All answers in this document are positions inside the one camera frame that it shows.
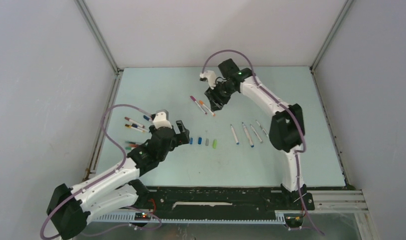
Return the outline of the orange cap marker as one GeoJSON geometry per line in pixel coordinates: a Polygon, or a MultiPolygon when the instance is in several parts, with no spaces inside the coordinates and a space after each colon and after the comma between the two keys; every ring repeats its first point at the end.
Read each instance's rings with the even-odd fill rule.
{"type": "Polygon", "coordinates": [[[216,114],[208,107],[203,101],[199,100],[199,104],[204,107],[212,116],[216,116],[216,114]]]}

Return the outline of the purple cap marker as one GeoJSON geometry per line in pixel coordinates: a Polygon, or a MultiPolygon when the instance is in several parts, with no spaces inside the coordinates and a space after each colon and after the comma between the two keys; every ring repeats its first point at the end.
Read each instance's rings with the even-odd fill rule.
{"type": "Polygon", "coordinates": [[[199,102],[197,102],[197,100],[191,95],[190,99],[197,105],[197,107],[204,112],[205,115],[207,115],[207,111],[200,105],[199,102]]]}

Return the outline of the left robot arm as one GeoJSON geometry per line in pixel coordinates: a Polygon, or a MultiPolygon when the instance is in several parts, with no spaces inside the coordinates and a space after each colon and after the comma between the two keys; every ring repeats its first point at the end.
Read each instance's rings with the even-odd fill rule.
{"type": "Polygon", "coordinates": [[[190,131],[176,121],[179,133],[172,126],[150,126],[151,138],[124,152],[119,163],[92,179],[72,187],[61,184],[52,194],[47,208],[48,219],[64,240],[79,235],[95,218],[115,209],[135,206],[143,208],[149,195],[139,177],[156,168],[168,152],[189,143],[190,131]]]}

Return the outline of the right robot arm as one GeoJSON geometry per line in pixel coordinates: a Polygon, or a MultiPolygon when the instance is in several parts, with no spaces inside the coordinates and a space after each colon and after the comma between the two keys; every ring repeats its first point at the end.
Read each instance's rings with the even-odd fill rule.
{"type": "Polygon", "coordinates": [[[200,73],[200,81],[209,84],[205,95],[210,109],[221,110],[232,94],[240,93],[271,118],[269,140],[275,149],[287,157],[281,184],[286,192],[282,194],[281,201],[288,209],[296,208],[302,202],[304,187],[300,166],[300,154],[306,151],[302,107],[281,100],[261,82],[252,67],[239,69],[232,59],[227,59],[218,68],[223,81],[219,81],[212,70],[202,69],[200,73]]]}

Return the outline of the green cap marker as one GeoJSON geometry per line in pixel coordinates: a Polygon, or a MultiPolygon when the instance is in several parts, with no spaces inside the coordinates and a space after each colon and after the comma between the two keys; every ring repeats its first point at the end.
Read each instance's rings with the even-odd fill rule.
{"type": "Polygon", "coordinates": [[[269,138],[269,133],[266,131],[266,129],[263,127],[263,125],[258,120],[256,120],[256,123],[259,125],[259,127],[261,128],[263,133],[266,135],[266,137],[269,138]]]}

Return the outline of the light blue marker body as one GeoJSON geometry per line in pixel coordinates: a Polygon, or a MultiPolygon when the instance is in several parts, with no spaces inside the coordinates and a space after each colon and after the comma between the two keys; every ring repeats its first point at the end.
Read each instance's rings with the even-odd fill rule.
{"type": "Polygon", "coordinates": [[[234,129],[233,125],[231,124],[230,127],[231,127],[232,135],[233,135],[233,137],[234,137],[234,141],[235,141],[236,145],[239,145],[239,144],[240,144],[240,143],[239,143],[239,139],[238,139],[238,137],[237,137],[237,134],[236,134],[236,132],[235,132],[235,129],[234,129]]]}

